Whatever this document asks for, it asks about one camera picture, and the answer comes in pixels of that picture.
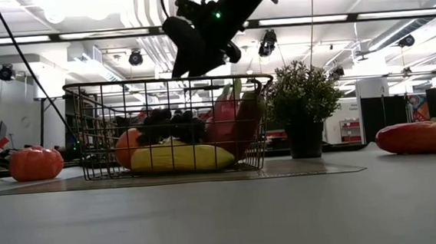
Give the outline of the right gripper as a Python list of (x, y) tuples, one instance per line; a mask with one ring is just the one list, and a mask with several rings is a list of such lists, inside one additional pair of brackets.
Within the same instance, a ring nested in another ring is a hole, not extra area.
[(179, 78), (188, 73), (190, 77), (200, 77), (225, 64), (224, 57), (230, 63), (239, 62), (242, 52), (232, 38), (241, 28), (242, 18), (235, 9), (204, 11), (202, 38), (187, 21), (169, 17), (163, 23), (163, 31), (177, 46), (172, 76)]

